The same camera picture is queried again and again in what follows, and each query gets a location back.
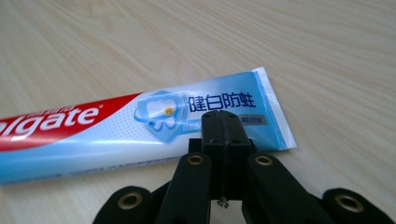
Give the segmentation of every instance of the colgate logo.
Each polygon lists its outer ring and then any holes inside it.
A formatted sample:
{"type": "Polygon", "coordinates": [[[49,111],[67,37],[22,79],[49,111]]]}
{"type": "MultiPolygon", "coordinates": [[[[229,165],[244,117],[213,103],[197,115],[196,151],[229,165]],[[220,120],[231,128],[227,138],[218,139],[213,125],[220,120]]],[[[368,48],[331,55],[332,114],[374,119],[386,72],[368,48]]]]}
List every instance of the colgate logo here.
{"type": "Polygon", "coordinates": [[[108,118],[138,94],[0,120],[0,152],[43,146],[108,118]]]}

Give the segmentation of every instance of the colgate toothpaste tube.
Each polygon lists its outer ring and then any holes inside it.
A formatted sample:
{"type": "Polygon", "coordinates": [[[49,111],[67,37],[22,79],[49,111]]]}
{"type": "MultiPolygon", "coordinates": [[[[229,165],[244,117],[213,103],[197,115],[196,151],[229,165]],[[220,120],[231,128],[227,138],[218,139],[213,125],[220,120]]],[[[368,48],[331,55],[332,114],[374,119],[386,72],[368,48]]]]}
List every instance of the colgate toothpaste tube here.
{"type": "Polygon", "coordinates": [[[0,120],[0,184],[173,161],[228,110],[258,150],[295,147],[263,68],[0,120]]]}

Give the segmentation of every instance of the light wood surface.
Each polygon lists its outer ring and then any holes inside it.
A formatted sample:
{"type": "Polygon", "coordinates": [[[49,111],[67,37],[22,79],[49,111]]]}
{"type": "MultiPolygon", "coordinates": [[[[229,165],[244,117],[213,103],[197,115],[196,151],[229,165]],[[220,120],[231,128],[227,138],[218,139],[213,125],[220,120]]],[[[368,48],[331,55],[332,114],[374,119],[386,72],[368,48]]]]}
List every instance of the light wood surface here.
{"type": "MultiPolygon", "coordinates": [[[[316,196],[352,189],[396,220],[396,2],[0,1],[0,118],[264,66],[316,196]]],[[[0,188],[1,223],[91,223],[176,163],[0,188]]],[[[212,223],[243,223],[240,204],[212,223]]]]}

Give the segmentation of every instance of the tooth graphic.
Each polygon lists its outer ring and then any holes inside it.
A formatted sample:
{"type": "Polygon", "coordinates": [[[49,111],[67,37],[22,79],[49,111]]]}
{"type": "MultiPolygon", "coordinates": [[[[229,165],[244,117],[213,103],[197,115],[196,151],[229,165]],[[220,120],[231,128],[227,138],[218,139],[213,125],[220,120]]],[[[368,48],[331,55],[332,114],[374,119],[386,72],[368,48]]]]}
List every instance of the tooth graphic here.
{"type": "Polygon", "coordinates": [[[172,128],[175,125],[175,110],[177,108],[177,103],[174,100],[160,100],[155,102],[147,103],[148,116],[151,119],[155,119],[154,130],[160,130],[163,123],[168,128],[172,128]],[[158,117],[169,116],[169,118],[158,119],[158,117]]]}

